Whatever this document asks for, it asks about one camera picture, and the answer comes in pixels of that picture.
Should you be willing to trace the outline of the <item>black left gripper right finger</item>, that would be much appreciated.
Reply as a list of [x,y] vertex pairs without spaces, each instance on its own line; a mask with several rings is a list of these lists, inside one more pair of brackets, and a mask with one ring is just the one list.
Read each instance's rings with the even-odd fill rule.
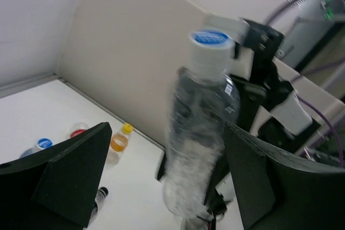
[[296,156],[236,125],[225,153],[244,229],[344,229],[344,169]]

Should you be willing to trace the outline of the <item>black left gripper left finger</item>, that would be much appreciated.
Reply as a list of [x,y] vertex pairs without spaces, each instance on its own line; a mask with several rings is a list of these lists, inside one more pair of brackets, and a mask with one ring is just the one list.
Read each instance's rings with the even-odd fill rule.
[[110,124],[102,122],[1,164],[1,229],[87,227],[111,136]]

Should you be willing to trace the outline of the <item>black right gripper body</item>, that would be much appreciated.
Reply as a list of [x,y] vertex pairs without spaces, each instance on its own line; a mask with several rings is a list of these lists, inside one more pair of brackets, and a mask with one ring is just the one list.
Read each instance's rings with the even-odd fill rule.
[[250,132],[259,107],[271,111],[292,89],[279,79],[273,58],[284,35],[268,25],[243,19],[246,31],[235,43],[231,78],[240,94],[237,126]]

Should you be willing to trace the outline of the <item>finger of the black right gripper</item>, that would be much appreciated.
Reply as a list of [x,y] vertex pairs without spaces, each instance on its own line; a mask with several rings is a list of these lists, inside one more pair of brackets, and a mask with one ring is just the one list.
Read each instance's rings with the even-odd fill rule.
[[222,134],[170,132],[157,179],[164,178],[163,201],[173,214],[224,214],[237,199],[229,163],[241,145],[238,131]]

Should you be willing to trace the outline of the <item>clear Pocari bottle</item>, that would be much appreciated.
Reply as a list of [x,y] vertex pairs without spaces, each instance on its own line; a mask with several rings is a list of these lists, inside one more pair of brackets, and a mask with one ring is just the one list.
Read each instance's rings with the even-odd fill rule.
[[[220,135],[239,116],[240,96],[228,75],[234,41],[223,32],[207,29],[192,32],[189,40],[190,65],[180,70],[173,87],[166,146],[172,131]],[[201,214],[174,215],[195,218]]]

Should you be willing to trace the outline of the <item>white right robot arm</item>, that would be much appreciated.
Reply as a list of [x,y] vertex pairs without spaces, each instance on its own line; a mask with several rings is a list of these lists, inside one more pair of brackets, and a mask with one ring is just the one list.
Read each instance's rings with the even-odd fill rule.
[[157,173],[164,181],[165,206],[174,215],[212,212],[216,185],[230,172],[227,126],[249,131],[264,108],[271,114],[264,127],[281,132],[282,140],[300,143],[317,128],[273,61],[283,39],[268,25],[222,17],[189,34],[190,65],[178,71]]

